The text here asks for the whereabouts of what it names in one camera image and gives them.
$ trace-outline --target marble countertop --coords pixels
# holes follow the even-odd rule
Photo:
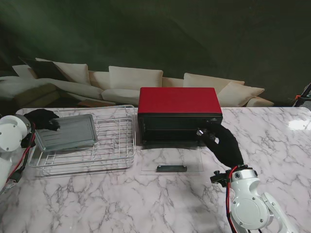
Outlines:
[[[310,233],[311,112],[223,108],[223,115],[259,175],[259,193],[272,194],[299,232]],[[202,168],[194,175],[143,174],[144,156],[155,151],[140,146],[122,171],[38,178],[29,167],[0,196],[0,233],[229,233],[225,189],[209,179],[226,167],[209,149],[198,150]],[[276,232],[276,224],[262,231]]]

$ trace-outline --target cushion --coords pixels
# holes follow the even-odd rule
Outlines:
[[[161,87],[162,70],[109,67],[112,89],[140,90],[143,86]]]
[[[92,86],[103,90],[110,89],[109,72],[89,71],[88,76]]]
[[[20,58],[25,64],[29,65],[39,79],[56,79],[66,81],[66,77],[59,71],[53,62],[40,62],[28,58]]]
[[[12,66],[16,74],[20,77],[24,78],[30,78],[30,79],[37,79],[37,75],[33,71],[33,69],[30,68],[28,65],[18,65],[18,66]]]
[[[229,82],[244,85],[244,81],[221,79],[210,76],[185,73],[183,87],[214,87],[218,94]]]
[[[107,101],[138,105],[139,93],[137,90],[108,89],[102,93],[102,97]]]
[[[50,83],[42,83],[39,80],[21,81],[18,79],[3,80],[0,84],[0,99],[15,100],[18,106],[33,102],[48,93],[54,92],[56,87]]]
[[[59,89],[73,93],[79,96],[85,96],[97,100],[103,100],[101,93],[104,91],[94,86],[88,86],[80,83],[59,81],[54,79],[40,79],[41,82],[52,83]]]
[[[264,89],[230,82],[217,95],[221,107],[242,107],[251,98],[262,93]]]
[[[36,58],[37,61],[50,62],[49,60]],[[88,67],[87,64],[69,64],[62,62],[53,62],[66,79],[70,82],[81,83],[85,85],[90,85],[88,77]]]
[[[175,79],[175,78],[162,78],[162,87],[183,87],[184,80],[183,79]]]

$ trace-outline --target red toaster oven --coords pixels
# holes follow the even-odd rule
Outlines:
[[[196,141],[196,131],[223,119],[210,87],[142,87],[138,126],[142,141]]]

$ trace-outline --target dish rack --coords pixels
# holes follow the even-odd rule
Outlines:
[[[93,146],[42,152],[35,146],[29,166],[43,175],[125,169],[136,152],[135,108],[132,105],[55,111],[60,117],[92,114],[98,142]]]

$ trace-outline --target white sofa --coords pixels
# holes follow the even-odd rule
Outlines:
[[[16,71],[19,77],[23,79],[24,81],[25,79],[27,79],[28,82],[51,83],[55,85],[56,88],[60,91],[60,96],[64,96],[64,94],[66,94],[67,97],[70,96],[72,98],[75,98],[81,101],[89,99],[89,100],[108,102],[108,103],[119,102],[119,101],[111,101],[111,100],[103,99],[103,92],[111,89],[112,87],[110,83],[109,72],[88,71],[88,78],[89,78],[89,83],[90,83],[90,85],[88,85],[88,84],[73,83],[73,82],[66,82],[66,81],[53,80],[53,79],[44,79],[44,78],[36,79],[35,73],[27,65],[13,66],[13,69]],[[183,87],[183,86],[184,86],[183,79],[162,77],[162,87]],[[135,104],[133,103],[133,101],[123,102],[123,103]],[[268,100],[259,98],[259,97],[254,97],[254,98],[251,98],[244,106],[246,107],[268,107],[268,106],[273,106],[273,103]]]

